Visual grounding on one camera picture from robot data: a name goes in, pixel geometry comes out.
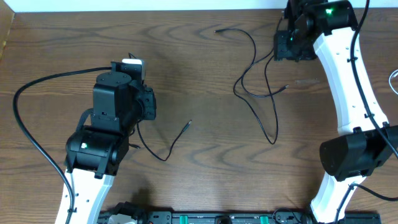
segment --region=green led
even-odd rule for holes
[[[326,9],[326,14],[331,15],[332,12],[333,12],[333,9]]]

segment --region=wooden surface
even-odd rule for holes
[[[13,18],[14,11],[3,0],[0,0],[0,59],[6,46]]]
[[[376,97],[392,124],[398,97],[387,78],[397,69],[398,9],[371,9],[361,34],[363,58]],[[279,138],[265,140],[249,108],[232,86],[252,58],[252,45],[236,32],[251,33],[259,55],[268,53],[280,11],[84,12],[18,14],[0,62],[1,223],[53,223],[62,181],[17,126],[11,108],[23,84],[53,73],[108,66],[128,52],[146,62],[146,83],[155,90],[156,121],[143,122],[148,145],[165,157],[183,125],[192,119],[167,162],[145,149],[123,160],[104,209],[130,201],[174,210],[267,211],[304,208],[323,177],[321,142],[338,136],[333,98],[318,60],[271,62]],[[247,76],[247,86],[265,92],[264,63]],[[38,142],[63,167],[65,143],[81,113],[92,107],[99,73],[59,78],[22,94],[22,119]],[[274,136],[269,99],[253,100],[265,129]],[[137,136],[131,142],[141,145]],[[390,158],[364,185],[397,196],[398,162]],[[377,211],[397,223],[398,204],[358,190],[348,210]]]

